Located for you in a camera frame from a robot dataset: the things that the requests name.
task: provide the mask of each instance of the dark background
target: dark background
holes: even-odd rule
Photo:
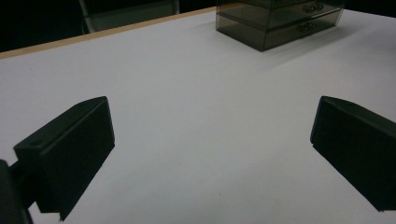
[[[20,49],[83,34],[78,0],[3,0],[0,7],[0,51]],[[156,0],[86,0],[91,13]],[[216,0],[179,0],[180,13],[213,7]],[[346,9],[396,18],[396,1],[348,0]]]

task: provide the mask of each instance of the brown translucent box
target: brown translucent box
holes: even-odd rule
[[[264,51],[337,24],[345,0],[218,0],[217,30]]]

